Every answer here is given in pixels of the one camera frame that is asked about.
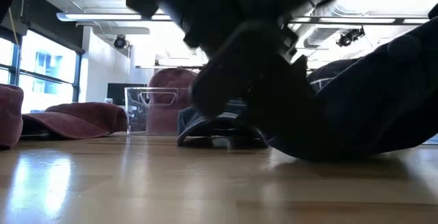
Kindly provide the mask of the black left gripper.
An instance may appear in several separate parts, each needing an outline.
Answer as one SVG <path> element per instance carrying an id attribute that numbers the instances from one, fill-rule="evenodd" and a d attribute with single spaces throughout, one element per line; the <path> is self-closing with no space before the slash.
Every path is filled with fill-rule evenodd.
<path id="1" fill-rule="evenodd" d="M 126 0 L 142 18 L 162 10 L 184 32 L 184 42 L 213 60 L 254 60 L 296 53 L 287 26 L 292 0 Z"/>

